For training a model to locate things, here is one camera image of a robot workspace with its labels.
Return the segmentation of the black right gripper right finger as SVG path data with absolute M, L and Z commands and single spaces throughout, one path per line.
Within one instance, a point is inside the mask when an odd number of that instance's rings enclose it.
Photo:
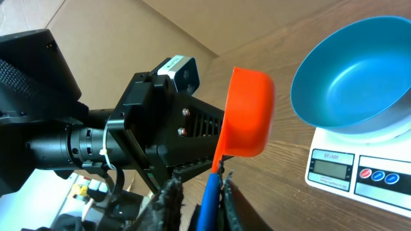
M 222 188 L 222 230 L 273 231 L 233 182 L 232 175 L 227 175 Z

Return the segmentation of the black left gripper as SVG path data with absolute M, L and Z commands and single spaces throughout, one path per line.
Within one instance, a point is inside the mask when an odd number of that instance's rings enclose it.
M 187 182 L 211 169 L 222 127 L 223 110 L 184 93 L 176 93 L 171 102 L 173 93 L 169 76 L 136 73 L 106 122 L 124 154 L 111 164 L 116 169 L 135 169 L 154 193 L 161 184 L 149 177 L 153 164 L 146 146 L 158 129 L 160 159 L 172 168 L 172 177 Z

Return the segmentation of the orange scoop with blue handle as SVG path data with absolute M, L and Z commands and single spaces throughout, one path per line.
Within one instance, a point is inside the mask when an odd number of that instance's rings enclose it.
M 222 129 L 211 173 L 202 198 L 197 230 L 214 230 L 222 178 L 223 156 L 255 157 L 263 152 L 270 136 L 275 107 L 275 85 L 269 75 L 235 67 L 227 92 Z

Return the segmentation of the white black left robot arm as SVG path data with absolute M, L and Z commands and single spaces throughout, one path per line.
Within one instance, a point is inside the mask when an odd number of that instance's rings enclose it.
M 207 171 L 224 112 L 194 97 L 199 83 L 195 59 L 174 56 L 135 73 L 114 108 L 91 110 L 49 30 L 3 35 L 1 194 L 36 169 L 133 169 L 154 192 Z

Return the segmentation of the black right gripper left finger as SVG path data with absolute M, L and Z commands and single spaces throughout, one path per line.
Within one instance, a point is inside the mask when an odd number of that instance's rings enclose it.
M 182 181 L 173 177 L 159 190 L 142 213 L 128 226 L 129 230 L 179 231 L 184 198 Z

